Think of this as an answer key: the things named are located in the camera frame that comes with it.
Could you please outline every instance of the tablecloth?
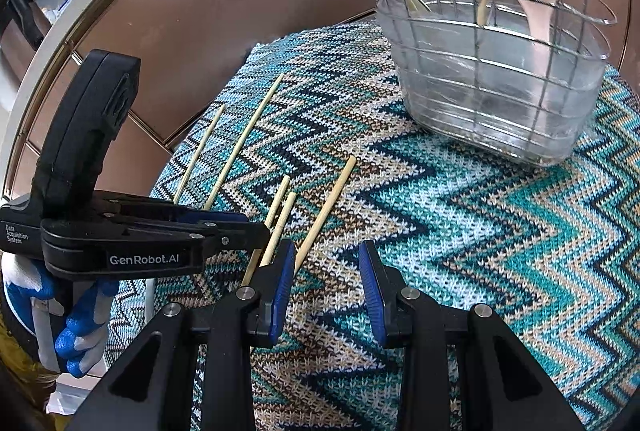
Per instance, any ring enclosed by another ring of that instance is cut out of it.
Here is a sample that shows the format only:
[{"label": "tablecloth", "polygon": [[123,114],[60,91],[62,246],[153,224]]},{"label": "tablecloth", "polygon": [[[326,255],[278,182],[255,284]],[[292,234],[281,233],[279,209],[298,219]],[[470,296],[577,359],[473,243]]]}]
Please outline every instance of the tablecloth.
[{"label": "tablecloth", "polygon": [[[440,303],[495,307],[589,431],[606,429],[640,382],[640,107],[608,68],[594,121],[562,165],[537,170],[431,134],[407,115],[388,41],[373,22],[256,46],[196,123],[152,196],[174,195],[220,104],[226,111],[180,203],[202,207],[276,76],[286,78],[244,144],[214,208],[263,220],[284,174],[298,200],[285,235],[302,241],[350,154],[356,169],[294,280],[284,333],[252,356],[261,430],[394,428],[402,352],[372,338],[357,245]],[[168,301],[213,303],[239,286],[248,257],[157,281]],[[143,281],[123,282],[106,358],[143,325]],[[450,361],[452,427],[460,426]],[[199,424],[202,361],[192,424]]]}]

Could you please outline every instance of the gloved hand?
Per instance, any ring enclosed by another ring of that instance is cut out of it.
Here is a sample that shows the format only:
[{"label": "gloved hand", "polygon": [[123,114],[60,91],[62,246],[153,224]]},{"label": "gloved hand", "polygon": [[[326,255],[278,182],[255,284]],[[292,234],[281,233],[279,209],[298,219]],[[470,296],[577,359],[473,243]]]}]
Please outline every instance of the gloved hand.
[{"label": "gloved hand", "polygon": [[[64,308],[55,299],[59,283],[44,262],[4,254],[2,280],[11,312],[37,339],[38,357],[43,366],[60,371],[57,355],[66,360],[69,373],[82,377],[100,361],[107,344],[111,303],[118,292],[118,281],[98,280],[86,284],[88,288],[79,296],[56,337],[52,335],[49,315],[63,316]],[[77,286],[74,284],[74,290],[78,290]]]}]

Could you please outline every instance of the plastic container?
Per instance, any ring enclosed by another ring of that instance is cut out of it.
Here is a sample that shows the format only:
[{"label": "plastic container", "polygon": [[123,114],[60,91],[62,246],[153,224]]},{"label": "plastic container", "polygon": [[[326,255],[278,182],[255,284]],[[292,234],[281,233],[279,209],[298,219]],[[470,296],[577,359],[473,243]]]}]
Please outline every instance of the plastic container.
[{"label": "plastic container", "polygon": [[421,126],[538,166],[566,159],[590,119],[608,44],[575,10],[557,11],[549,65],[517,0],[493,0],[485,27],[474,0],[378,0],[404,105]]}]

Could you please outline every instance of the utensil holder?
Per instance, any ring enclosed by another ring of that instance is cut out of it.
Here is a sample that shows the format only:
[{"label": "utensil holder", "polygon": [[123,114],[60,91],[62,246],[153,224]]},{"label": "utensil holder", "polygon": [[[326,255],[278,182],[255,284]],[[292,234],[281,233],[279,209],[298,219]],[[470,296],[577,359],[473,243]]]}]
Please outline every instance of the utensil holder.
[{"label": "utensil holder", "polygon": [[[518,0],[422,1],[420,10],[406,0],[378,0],[376,8],[411,117],[521,162],[566,159],[600,91],[609,54],[601,28],[616,23],[613,11],[601,0],[545,3],[554,9],[546,44],[529,35]],[[549,52],[542,71],[536,45]]]}]

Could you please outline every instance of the knitted fabric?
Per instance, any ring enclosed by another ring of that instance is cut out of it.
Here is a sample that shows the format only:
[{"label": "knitted fabric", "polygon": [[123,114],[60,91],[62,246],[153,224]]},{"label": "knitted fabric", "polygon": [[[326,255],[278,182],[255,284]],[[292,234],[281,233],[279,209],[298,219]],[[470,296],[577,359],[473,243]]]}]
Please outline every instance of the knitted fabric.
[{"label": "knitted fabric", "polygon": [[[536,170],[419,128],[401,100],[388,41],[370,22],[257,46],[158,179],[172,198],[220,104],[180,203],[202,207],[276,76],[287,74],[244,144],[214,208],[263,220],[282,176],[298,193],[285,236],[300,242],[350,154],[356,169],[294,280],[284,333],[252,355],[261,430],[395,426],[402,352],[372,338],[357,245],[438,302],[488,303],[542,364],[589,431],[606,429],[640,381],[640,109],[610,68],[588,135],[562,165]],[[158,280],[169,301],[213,303],[239,286],[248,257]],[[114,304],[108,361],[142,324],[140,282]],[[456,367],[450,360],[452,381]],[[202,361],[194,387],[200,418]],[[452,387],[452,425],[459,427]]]}]

